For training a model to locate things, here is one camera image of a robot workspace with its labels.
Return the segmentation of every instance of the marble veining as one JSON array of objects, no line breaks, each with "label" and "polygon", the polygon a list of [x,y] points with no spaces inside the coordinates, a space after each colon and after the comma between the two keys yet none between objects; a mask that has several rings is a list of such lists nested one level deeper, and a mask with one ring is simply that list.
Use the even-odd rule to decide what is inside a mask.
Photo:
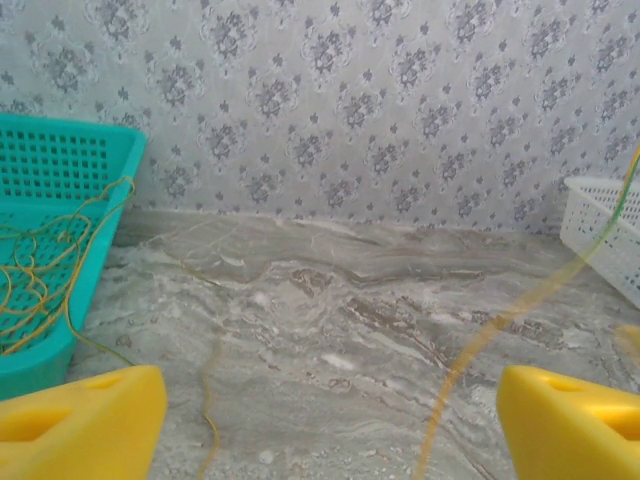
[{"label": "marble veining", "polygon": [[[115,245],[85,331],[164,371],[159,480],[194,478],[207,454],[198,372],[216,353],[207,478],[409,478],[465,342],[572,258],[551,237],[162,212],[125,215]],[[472,363],[428,478],[515,479],[495,410],[508,364],[638,391],[612,335],[637,322],[583,270]],[[69,379],[120,366],[80,345]]]}]

